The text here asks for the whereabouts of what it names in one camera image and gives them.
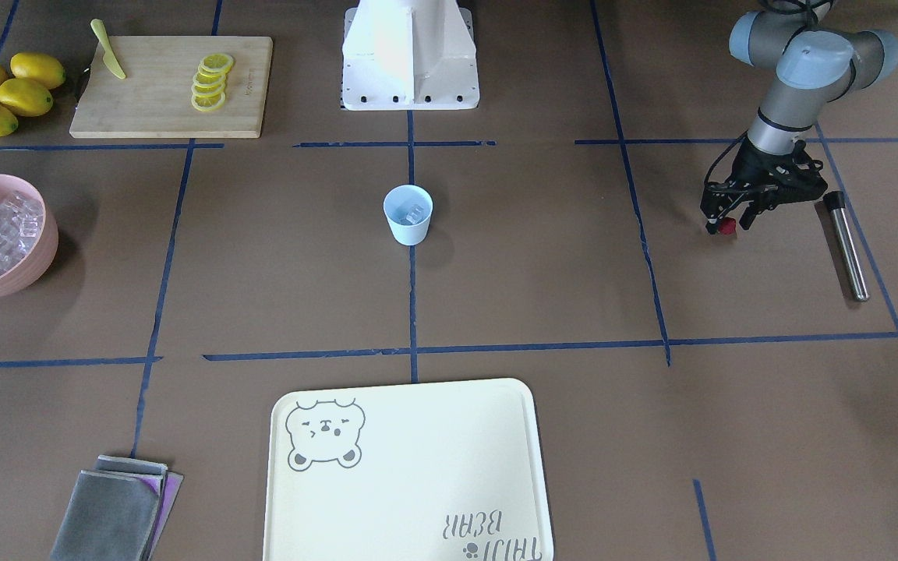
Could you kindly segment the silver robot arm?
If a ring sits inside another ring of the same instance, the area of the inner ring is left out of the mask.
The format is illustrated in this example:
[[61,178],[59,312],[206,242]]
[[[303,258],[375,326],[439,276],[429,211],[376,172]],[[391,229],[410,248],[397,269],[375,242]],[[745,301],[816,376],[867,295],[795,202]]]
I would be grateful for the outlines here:
[[821,25],[833,7],[833,1],[762,1],[731,30],[731,56],[774,78],[751,125],[728,147],[730,173],[721,182],[703,180],[701,211],[711,235],[746,230],[778,206],[821,199],[828,185],[821,162],[806,150],[806,132],[828,103],[879,83],[898,66],[898,40],[890,32]]

